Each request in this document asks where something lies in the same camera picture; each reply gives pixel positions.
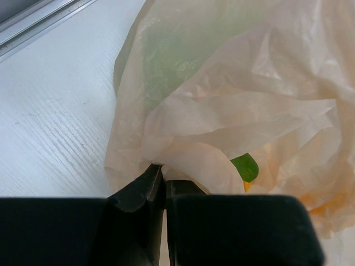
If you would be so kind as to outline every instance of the green vegetable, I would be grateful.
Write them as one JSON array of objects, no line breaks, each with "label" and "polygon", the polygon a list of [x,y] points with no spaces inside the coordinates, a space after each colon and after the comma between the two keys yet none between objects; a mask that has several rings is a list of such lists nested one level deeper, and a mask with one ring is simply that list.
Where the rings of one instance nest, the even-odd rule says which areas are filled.
[{"label": "green vegetable", "polygon": [[259,174],[259,167],[256,161],[250,154],[244,154],[240,157],[231,160],[233,165],[237,168],[241,178],[245,182],[252,182]]}]

